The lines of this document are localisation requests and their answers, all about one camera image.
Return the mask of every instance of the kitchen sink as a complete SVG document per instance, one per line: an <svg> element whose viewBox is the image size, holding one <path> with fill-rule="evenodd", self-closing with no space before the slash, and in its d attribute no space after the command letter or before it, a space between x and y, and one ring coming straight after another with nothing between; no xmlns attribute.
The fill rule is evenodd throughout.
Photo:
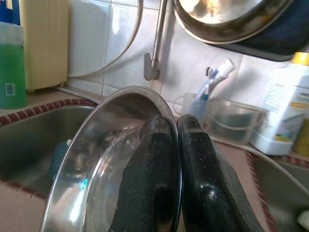
<svg viewBox="0 0 309 232"><path fill-rule="evenodd" d="M65 106L0 127L0 176L47 197L53 148L73 138L91 106Z"/></svg>
<svg viewBox="0 0 309 232"><path fill-rule="evenodd" d="M278 161L300 183L309 189L309 169ZM306 232L297 218L309 210L309 198L283 173L264 160L253 162L270 214L279 232Z"/></svg>

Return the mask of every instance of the tiled backsplash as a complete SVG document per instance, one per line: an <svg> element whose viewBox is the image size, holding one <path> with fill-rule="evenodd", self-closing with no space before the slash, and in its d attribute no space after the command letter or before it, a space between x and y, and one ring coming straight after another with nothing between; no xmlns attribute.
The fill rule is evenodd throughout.
<svg viewBox="0 0 309 232"><path fill-rule="evenodd" d="M107 60L125 46L136 21L136 0L89 1L110 4L110 25L118 23L118 33L109 31ZM151 87L170 106L186 92L198 92L206 81L205 70L216 68L225 59L233 60L236 70L215 89L213 96L259 106L269 76L274 68L288 62L272 62L206 45L189 36L175 20L172 0L169 0L160 57L160 77L146 81L143 77L144 53L154 46L160 0L144 0L140 30L129 50L111 67L86 78L70 78L68 86L81 88L105 96L127 86ZM175 102L181 109L181 99Z"/></svg>

